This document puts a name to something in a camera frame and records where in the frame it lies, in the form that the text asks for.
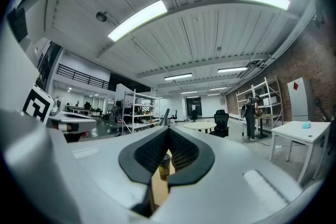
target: can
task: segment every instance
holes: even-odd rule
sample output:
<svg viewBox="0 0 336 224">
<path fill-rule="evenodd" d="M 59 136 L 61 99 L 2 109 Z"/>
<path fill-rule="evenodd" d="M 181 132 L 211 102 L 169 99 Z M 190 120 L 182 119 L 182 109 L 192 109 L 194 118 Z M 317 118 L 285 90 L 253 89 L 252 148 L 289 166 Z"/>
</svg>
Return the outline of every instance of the can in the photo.
<svg viewBox="0 0 336 224">
<path fill-rule="evenodd" d="M 163 160 L 159 165 L 159 172 L 161 180 L 166 181 L 170 174 L 170 156 L 168 154 L 163 157 Z"/>
</svg>

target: floor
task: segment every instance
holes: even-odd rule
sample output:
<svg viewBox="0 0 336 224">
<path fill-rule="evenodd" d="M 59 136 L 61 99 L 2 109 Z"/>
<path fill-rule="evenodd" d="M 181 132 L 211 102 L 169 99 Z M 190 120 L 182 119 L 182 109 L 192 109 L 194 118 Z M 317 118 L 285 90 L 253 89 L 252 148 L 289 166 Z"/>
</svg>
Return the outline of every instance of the floor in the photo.
<svg viewBox="0 0 336 224">
<path fill-rule="evenodd" d="M 86 138 L 82 138 L 82 140 L 97 139 L 99 137 L 114 137 L 120 133 L 117 132 L 116 128 L 112 128 L 108 125 L 109 120 L 104 120 L 100 116 L 93 116 L 92 118 L 97 121 L 97 127 L 90 130 L 88 132 L 88 136 Z"/>
<path fill-rule="evenodd" d="M 104 120 L 101 117 L 94 118 L 97 120 L 97 127 L 93 130 L 88 132 L 88 137 L 82 138 L 81 140 L 95 140 L 95 139 L 101 139 L 101 138 L 108 138 L 108 137 L 115 137 L 120 132 L 117 132 L 116 129 L 111 128 L 108 124 L 108 120 Z M 205 118 L 205 119 L 198 119 L 197 121 L 206 121 L 206 122 L 214 122 L 214 118 Z M 258 140 L 257 142 L 245 142 L 242 138 L 242 131 L 243 131 L 243 125 L 238 123 L 238 120 L 229 119 L 228 126 L 229 129 L 229 136 L 224 139 L 230 139 L 233 141 L 236 141 L 238 143 L 244 144 L 249 149 L 253 150 L 257 154 L 261 155 L 262 157 L 268 159 L 270 154 L 270 145 L 271 145 L 271 135 L 270 132 L 264 131 L 265 134 L 268 134 L 269 137 Z M 246 136 L 246 126 L 244 127 L 244 136 Z M 280 167 L 282 170 L 287 172 L 289 175 L 291 175 L 294 179 L 298 179 L 299 175 L 301 173 L 301 170 L 303 168 L 303 164 L 305 162 L 305 158 L 307 155 L 308 147 L 305 145 L 301 145 L 298 143 L 293 144 L 291 156 L 289 162 L 286 162 L 286 157 L 288 154 L 288 145 L 289 140 L 277 137 L 277 145 L 282 145 L 282 148 L 275 149 L 275 155 L 273 163 L 276 164 L 278 167 Z M 312 159 L 310 162 L 310 165 L 308 166 L 306 176 L 302 180 L 301 185 L 303 187 L 307 187 L 310 184 L 314 182 L 314 180 L 311 179 L 314 169 L 317 166 L 318 160 L 321 156 L 322 148 L 320 145 L 317 145 L 313 150 Z M 323 179 L 326 177 L 330 167 L 332 167 L 333 162 L 336 158 L 336 150 L 334 150 L 331 155 L 325 155 L 323 162 L 321 164 L 320 171 L 318 173 L 318 176 L 316 180 Z"/>
</svg>

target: metal shelving unit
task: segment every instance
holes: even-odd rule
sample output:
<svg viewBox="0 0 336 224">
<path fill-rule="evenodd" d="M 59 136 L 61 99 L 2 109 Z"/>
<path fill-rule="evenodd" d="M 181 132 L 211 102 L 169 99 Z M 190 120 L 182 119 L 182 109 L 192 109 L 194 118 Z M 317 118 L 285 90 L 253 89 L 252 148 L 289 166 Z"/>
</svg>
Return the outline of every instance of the metal shelving unit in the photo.
<svg viewBox="0 0 336 224">
<path fill-rule="evenodd" d="M 282 106 L 282 97 L 281 97 L 281 92 L 280 92 L 280 87 L 279 87 L 279 82 L 278 82 L 278 78 L 275 77 L 275 79 L 266 79 L 254 86 L 253 84 L 251 85 L 251 88 L 244 91 L 244 92 L 241 92 L 241 93 L 237 93 L 236 94 L 236 97 L 237 97 L 237 106 L 238 106 L 238 116 L 239 116 L 239 123 L 241 120 L 243 120 L 243 123 L 244 123 L 244 119 L 241 119 L 240 118 L 240 110 L 241 110 L 241 107 L 243 106 L 243 104 L 246 102 L 247 99 L 242 99 L 242 100 L 239 100 L 238 96 L 245 96 L 249 93 L 252 93 L 253 94 L 253 97 L 256 96 L 256 91 L 257 90 L 262 90 L 262 93 L 259 94 L 259 96 L 262 98 L 262 99 L 265 99 L 265 98 L 268 98 L 269 100 L 269 103 L 270 105 L 259 105 L 258 107 L 259 108 L 268 108 L 270 109 L 270 113 L 268 114 L 271 114 L 272 116 L 270 117 L 269 120 L 271 120 L 271 127 L 273 128 L 274 124 L 276 124 L 276 122 L 281 118 L 282 120 L 282 125 L 284 124 L 283 120 L 284 120 L 284 117 L 283 117 L 283 106 Z M 271 103 L 271 96 L 278 96 L 280 101 L 277 102 L 277 103 Z M 273 113 L 273 107 L 275 106 L 281 106 L 281 110 L 280 110 L 280 113 L 279 114 L 274 114 Z"/>
<path fill-rule="evenodd" d="M 125 99 L 126 96 L 131 96 L 133 97 L 133 102 L 132 104 L 125 104 Z M 135 103 L 136 99 L 147 99 L 151 101 L 151 104 L 142 104 L 142 103 Z M 152 126 L 155 124 L 158 124 L 160 119 L 155 119 L 153 123 L 134 123 L 134 119 L 135 118 L 142 118 L 142 117 L 150 117 L 150 120 L 152 119 L 152 116 L 154 115 L 152 112 L 152 108 L 155 107 L 155 100 L 158 100 L 160 102 L 160 99 L 155 98 L 155 97 L 151 97 L 145 94 L 141 94 L 141 93 L 137 93 L 136 90 L 134 90 L 134 92 L 126 92 L 125 91 L 125 95 L 124 95 L 124 100 L 123 100 L 123 110 L 122 110 L 122 135 L 124 135 L 124 126 L 127 127 L 127 129 L 131 132 L 134 133 L 135 129 L 139 129 L 139 128 L 143 128 L 143 127 L 147 127 L 147 126 Z M 124 108 L 125 105 L 131 105 L 132 106 L 132 115 L 130 114 L 124 114 Z M 135 107 L 141 107 L 142 108 L 148 108 L 151 113 L 150 114 L 140 114 L 140 115 L 134 115 L 134 108 Z M 124 121 L 124 116 L 130 116 L 132 117 L 132 123 L 131 124 L 126 124 Z"/>
</svg>

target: white desk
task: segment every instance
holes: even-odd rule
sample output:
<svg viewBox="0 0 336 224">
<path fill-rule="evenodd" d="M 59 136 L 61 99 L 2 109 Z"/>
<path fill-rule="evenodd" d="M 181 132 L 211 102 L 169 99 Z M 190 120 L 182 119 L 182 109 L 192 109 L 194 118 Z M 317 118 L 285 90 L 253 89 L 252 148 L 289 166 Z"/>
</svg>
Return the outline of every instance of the white desk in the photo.
<svg viewBox="0 0 336 224">
<path fill-rule="evenodd" d="M 194 130 L 199 130 L 201 131 L 202 129 L 205 129 L 205 132 L 208 133 L 208 129 L 216 127 L 216 123 L 214 122 L 191 122 L 191 123 L 186 123 L 184 127 L 189 128 L 189 129 L 194 129 Z"/>
<path fill-rule="evenodd" d="M 289 146 L 289 152 L 286 161 L 289 161 L 290 153 L 292 151 L 292 145 L 293 141 L 305 144 L 308 146 L 308 153 L 306 160 L 304 162 L 304 166 L 302 168 L 301 174 L 298 179 L 298 183 L 301 183 L 303 176 L 307 170 L 307 167 L 310 162 L 311 154 L 313 152 L 314 145 L 321 140 L 321 138 L 324 138 L 324 144 L 323 144 L 323 151 L 322 156 L 319 160 L 319 164 L 315 170 L 315 173 L 313 175 L 313 179 L 316 178 L 317 173 L 319 172 L 324 154 L 326 152 L 326 147 L 328 143 L 329 138 L 329 128 L 330 128 L 330 122 L 312 122 L 311 128 L 309 129 L 303 129 L 302 128 L 303 122 L 301 121 L 292 121 L 290 123 L 287 123 L 285 125 L 282 125 L 277 128 L 273 128 L 272 131 L 272 147 L 271 147 L 271 154 L 269 156 L 269 160 L 272 161 L 272 157 L 274 155 L 274 149 L 275 149 L 275 142 L 276 142 L 276 136 L 282 136 L 284 138 L 290 139 L 290 146 Z"/>
</svg>

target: cardboard box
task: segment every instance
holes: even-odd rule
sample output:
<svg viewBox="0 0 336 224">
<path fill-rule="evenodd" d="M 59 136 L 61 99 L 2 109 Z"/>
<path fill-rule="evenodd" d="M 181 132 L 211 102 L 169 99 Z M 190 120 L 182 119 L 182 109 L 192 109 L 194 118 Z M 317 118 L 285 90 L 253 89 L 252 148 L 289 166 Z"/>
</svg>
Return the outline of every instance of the cardboard box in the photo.
<svg viewBox="0 0 336 224">
<path fill-rule="evenodd" d="M 51 96 L 34 84 L 22 111 L 41 120 L 46 125 L 53 105 L 54 101 Z"/>
<path fill-rule="evenodd" d="M 269 98 L 263 99 L 263 102 L 264 102 L 264 105 L 270 105 Z M 271 104 L 275 104 L 275 103 L 277 103 L 277 97 L 273 96 L 271 97 Z"/>
</svg>

